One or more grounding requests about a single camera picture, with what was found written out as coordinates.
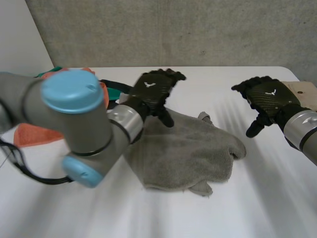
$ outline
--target beige box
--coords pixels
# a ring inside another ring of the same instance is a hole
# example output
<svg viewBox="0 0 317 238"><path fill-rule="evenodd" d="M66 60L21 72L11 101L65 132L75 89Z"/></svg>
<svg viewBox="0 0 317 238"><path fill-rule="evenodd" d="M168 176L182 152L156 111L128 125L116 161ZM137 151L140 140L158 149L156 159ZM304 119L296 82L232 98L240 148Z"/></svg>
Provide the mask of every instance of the beige box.
<svg viewBox="0 0 317 238"><path fill-rule="evenodd" d="M317 88L311 82L282 82L301 102L304 108L317 111Z"/></svg>

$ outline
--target gray concrete wall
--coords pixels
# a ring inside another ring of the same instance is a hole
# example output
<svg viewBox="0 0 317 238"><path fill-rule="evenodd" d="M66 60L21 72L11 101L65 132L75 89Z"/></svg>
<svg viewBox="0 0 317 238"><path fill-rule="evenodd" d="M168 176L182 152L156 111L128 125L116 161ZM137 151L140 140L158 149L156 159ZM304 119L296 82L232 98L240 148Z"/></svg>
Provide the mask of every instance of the gray concrete wall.
<svg viewBox="0 0 317 238"><path fill-rule="evenodd" d="M317 0L26 0L55 65L279 65L317 83Z"/></svg>

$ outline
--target light blue joint cap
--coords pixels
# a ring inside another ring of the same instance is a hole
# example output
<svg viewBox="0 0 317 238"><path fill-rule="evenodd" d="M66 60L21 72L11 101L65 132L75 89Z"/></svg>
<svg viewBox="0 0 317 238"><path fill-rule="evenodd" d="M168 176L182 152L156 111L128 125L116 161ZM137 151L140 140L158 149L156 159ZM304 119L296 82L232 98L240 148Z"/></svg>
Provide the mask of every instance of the light blue joint cap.
<svg viewBox="0 0 317 238"><path fill-rule="evenodd" d="M43 102L67 114L89 112L102 103L104 92L93 73L84 70L58 72L42 83Z"/></svg>
<svg viewBox="0 0 317 238"><path fill-rule="evenodd" d="M104 178L96 170L71 156L65 156L62 166L72 180L86 187L96 187Z"/></svg>

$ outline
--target wall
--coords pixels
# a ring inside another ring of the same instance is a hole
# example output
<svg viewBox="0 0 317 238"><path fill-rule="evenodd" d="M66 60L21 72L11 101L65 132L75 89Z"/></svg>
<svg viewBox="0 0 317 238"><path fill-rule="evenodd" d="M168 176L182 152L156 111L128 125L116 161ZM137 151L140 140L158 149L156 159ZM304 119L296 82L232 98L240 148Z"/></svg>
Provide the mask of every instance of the wall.
<svg viewBox="0 0 317 238"><path fill-rule="evenodd" d="M279 65L317 83L316 0L26 2L55 65Z"/></svg>
<svg viewBox="0 0 317 238"><path fill-rule="evenodd" d="M0 0L0 71L35 76L53 66L23 0Z"/></svg>

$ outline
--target white logo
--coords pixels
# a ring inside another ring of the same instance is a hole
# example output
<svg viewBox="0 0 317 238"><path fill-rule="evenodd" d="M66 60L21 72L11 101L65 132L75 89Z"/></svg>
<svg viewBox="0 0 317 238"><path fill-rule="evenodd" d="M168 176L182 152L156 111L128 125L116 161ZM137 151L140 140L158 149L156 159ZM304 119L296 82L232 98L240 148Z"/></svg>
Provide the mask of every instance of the white logo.
<svg viewBox="0 0 317 238"><path fill-rule="evenodd" d="M149 88L149 87L152 87L152 86L156 85L156 83L151 83L151 84L148 84L147 82L144 82L144 84L145 84L145 86L146 86L147 88Z"/></svg>
<svg viewBox="0 0 317 238"><path fill-rule="evenodd" d="M276 93L276 89L274 89L274 92L272 92L272 93L265 93L265 94L269 94L269 95L275 96L275 93Z"/></svg>

